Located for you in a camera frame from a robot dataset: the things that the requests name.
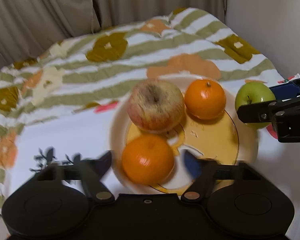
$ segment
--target green apple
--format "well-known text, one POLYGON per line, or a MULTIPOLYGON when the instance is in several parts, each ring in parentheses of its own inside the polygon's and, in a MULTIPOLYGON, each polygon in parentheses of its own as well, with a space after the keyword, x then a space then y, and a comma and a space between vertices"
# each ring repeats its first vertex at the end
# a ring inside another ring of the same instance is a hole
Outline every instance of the green apple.
MULTIPOLYGON (((266 85, 261 82, 249 82, 244 84, 238 91, 234 107, 238 111, 238 108, 242 105, 248 105, 253 103, 260 103, 264 101, 275 100, 275 96, 266 85)), ((247 125, 254 129, 261 129, 269 125, 269 122, 261 123, 248 123, 247 125)))

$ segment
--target striped fabric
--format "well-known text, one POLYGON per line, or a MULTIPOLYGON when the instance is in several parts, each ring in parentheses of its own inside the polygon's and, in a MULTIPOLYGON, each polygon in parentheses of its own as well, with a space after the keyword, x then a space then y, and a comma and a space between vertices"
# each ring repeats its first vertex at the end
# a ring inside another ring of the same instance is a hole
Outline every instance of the striped fabric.
MULTIPOLYGON (((150 66, 167 66, 170 58, 181 54, 197 54, 202 60, 213 62, 220 71, 220 82, 246 79, 277 73, 272 63, 262 54, 253 54, 239 64, 229 56, 220 40, 235 33, 213 15, 196 8, 178 14, 154 17, 167 28, 162 31, 142 31, 147 22, 138 22, 65 40, 50 49, 38 63, 17 70, 13 65, 0 71, 0 89, 16 86, 19 89, 17 106, 11 111, 0 109, 0 138, 14 131, 17 135, 25 125, 46 122, 71 115, 91 102, 107 104, 120 100, 135 84, 147 78, 150 66), (128 45, 115 61, 92 62, 86 53, 102 36, 125 32, 128 45), (37 88, 25 88, 25 82, 41 71, 47 87, 46 94, 37 88)), ((0 166, 0 208, 4 201, 6 174, 11 167, 0 166)))

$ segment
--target red object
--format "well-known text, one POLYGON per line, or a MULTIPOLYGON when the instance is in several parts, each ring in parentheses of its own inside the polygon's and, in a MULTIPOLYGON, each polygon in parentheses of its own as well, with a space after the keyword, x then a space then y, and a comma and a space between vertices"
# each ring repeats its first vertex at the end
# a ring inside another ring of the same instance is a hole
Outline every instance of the red object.
POLYGON ((270 133, 270 135, 275 138, 278 139, 278 135, 277 133, 273 130, 272 124, 268 125, 267 127, 268 132, 270 133))
POLYGON ((294 77, 295 77, 295 76, 292 76, 292 77, 288 77, 288 78, 285 79, 285 80, 278 81, 278 84, 287 83, 290 79, 293 79, 294 77))
POLYGON ((119 103, 119 102, 117 101, 117 102, 109 103, 109 104, 107 104, 107 105, 97 106, 97 107, 94 109, 93 112, 96 114, 96 113, 105 112, 105 111, 114 109, 114 108, 117 106, 118 103, 119 103))

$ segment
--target bed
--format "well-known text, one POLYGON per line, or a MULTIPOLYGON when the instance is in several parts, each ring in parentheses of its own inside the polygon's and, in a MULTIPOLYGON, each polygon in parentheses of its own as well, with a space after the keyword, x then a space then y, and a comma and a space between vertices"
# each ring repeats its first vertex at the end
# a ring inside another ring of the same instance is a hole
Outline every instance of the bed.
MULTIPOLYGON (((42 156, 51 147, 60 161, 108 150, 118 101, 140 80, 172 73, 213 78, 234 94, 251 80, 273 86, 283 79, 263 54, 196 8, 60 41, 37 59, 3 67, 0 211, 7 196, 45 167, 42 156)), ((254 165, 293 201, 296 215, 287 234, 292 239, 300 237, 297 152, 300 144, 280 144, 266 128, 259 131, 254 165)), ((127 191, 112 171, 103 182, 114 195, 127 191)))

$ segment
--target apple stem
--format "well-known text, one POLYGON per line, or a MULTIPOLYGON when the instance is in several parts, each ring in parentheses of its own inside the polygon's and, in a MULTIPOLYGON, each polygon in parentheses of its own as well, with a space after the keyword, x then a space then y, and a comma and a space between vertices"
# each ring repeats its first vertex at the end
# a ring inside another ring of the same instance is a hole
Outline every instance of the apple stem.
POLYGON ((248 96, 248 99, 249 99, 249 100, 248 100, 248 103, 251 104, 251 103, 252 103, 252 100, 250 99, 249 96, 248 96))

